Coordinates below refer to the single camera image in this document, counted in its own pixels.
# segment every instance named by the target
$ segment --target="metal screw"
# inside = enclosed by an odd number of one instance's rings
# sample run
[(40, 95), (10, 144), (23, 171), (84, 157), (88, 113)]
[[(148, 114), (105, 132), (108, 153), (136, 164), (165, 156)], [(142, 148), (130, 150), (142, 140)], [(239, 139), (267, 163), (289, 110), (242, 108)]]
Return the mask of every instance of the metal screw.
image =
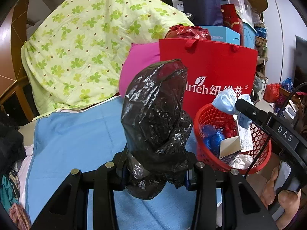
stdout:
[(107, 163), (105, 164), (105, 166), (106, 166), (107, 168), (112, 168), (112, 167), (114, 166), (114, 162), (107, 162)]
[(230, 171), (230, 173), (232, 173), (233, 175), (238, 175), (238, 174), (239, 174), (239, 171), (236, 170), (236, 169), (232, 169), (232, 170)]
[(72, 175), (77, 175), (79, 173), (79, 170), (78, 169), (72, 169), (71, 171), (70, 171), (70, 174), (72, 174)]
[(199, 168), (203, 168), (203, 167), (205, 167), (205, 164), (203, 162), (197, 162), (196, 166), (199, 167)]

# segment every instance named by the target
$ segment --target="red plastic basket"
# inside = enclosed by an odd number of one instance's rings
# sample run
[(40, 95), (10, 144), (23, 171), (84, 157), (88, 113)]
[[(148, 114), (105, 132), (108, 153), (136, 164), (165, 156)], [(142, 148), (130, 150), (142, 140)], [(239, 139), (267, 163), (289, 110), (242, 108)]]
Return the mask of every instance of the red plastic basket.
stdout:
[[(194, 132), (197, 139), (197, 159), (203, 161), (205, 164), (210, 165), (214, 170), (229, 171), (232, 169), (229, 165), (220, 161), (216, 156), (214, 156), (211, 151), (205, 146), (202, 140), (201, 129), (204, 125), (210, 124), (216, 129), (223, 130), (226, 123), (233, 123), (233, 128), (237, 129), (236, 123), (232, 115), (221, 112), (216, 109), (212, 104), (207, 104), (203, 106), (197, 112), (194, 118)], [(267, 135), (259, 129), (255, 124), (251, 124), (251, 135), (253, 138), (254, 149), (244, 154), (250, 155), (253, 158), (259, 153)], [(256, 173), (261, 170), (269, 161), (271, 156), (271, 140), (266, 146), (264, 152), (261, 154), (260, 158), (257, 160), (255, 165), (250, 170), (250, 174)], [(245, 170), (239, 170), (241, 174), (245, 174)]]

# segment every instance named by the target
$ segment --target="finger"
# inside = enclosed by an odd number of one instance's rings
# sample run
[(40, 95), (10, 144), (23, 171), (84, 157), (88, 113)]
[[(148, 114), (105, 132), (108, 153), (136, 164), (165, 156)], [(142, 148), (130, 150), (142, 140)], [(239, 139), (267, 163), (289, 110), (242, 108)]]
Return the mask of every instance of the finger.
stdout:
[(262, 196), (265, 200), (266, 203), (264, 205), (270, 205), (273, 203), (274, 198), (275, 198), (275, 191), (274, 191), (274, 185), (275, 185), (275, 180), (278, 177), (278, 167), (274, 168), (271, 174), (271, 178), (265, 185), (262, 191)]
[(265, 198), (263, 197), (263, 195), (260, 196), (260, 200), (262, 201), (262, 203), (264, 204), (264, 206), (268, 209), (267, 202), (266, 202)]
[(278, 202), (285, 209), (285, 212), (276, 221), (278, 229), (284, 229), (293, 219), (300, 206), (300, 194), (288, 190), (283, 190), (278, 194)]

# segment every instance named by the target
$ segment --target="teal plastic container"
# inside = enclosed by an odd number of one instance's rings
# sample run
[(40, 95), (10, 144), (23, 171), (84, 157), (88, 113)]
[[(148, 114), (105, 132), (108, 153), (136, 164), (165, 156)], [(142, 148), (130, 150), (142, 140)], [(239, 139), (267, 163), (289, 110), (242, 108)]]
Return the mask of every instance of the teal plastic container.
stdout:
[(242, 21), (244, 29), (244, 46), (254, 49), (257, 31), (246, 20)]
[(211, 40), (213, 41), (221, 41), (221, 42), (240, 45), (240, 34), (237, 33), (236, 31), (233, 31), (230, 28), (221, 27), (221, 26), (200, 26), (200, 27), (206, 28), (209, 31), (211, 35)]

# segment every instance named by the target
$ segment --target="white wall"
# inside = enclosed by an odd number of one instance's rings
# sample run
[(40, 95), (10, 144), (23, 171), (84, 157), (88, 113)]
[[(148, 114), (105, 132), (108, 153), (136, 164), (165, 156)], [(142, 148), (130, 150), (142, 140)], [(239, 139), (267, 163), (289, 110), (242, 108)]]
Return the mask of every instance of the white wall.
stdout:
[(265, 76), (268, 84), (279, 83), (282, 64), (282, 34), (275, 0), (267, 0), (268, 8), (263, 12), (264, 23), (268, 27), (268, 58)]
[(51, 10), (42, 0), (30, 0), (27, 18), (35, 23), (34, 26), (27, 25), (27, 39), (35, 32), (42, 22), (51, 14)]
[(294, 77), (294, 50), (296, 49), (295, 35), (307, 40), (307, 27), (299, 13), (289, 0), (276, 0), (284, 42), (284, 60), (281, 81)]
[(307, 40), (307, 27), (289, 0), (267, 1), (268, 9), (263, 12), (265, 25), (268, 27), (269, 58), (265, 76), (268, 83), (279, 83), (288, 77), (294, 77), (295, 36)]

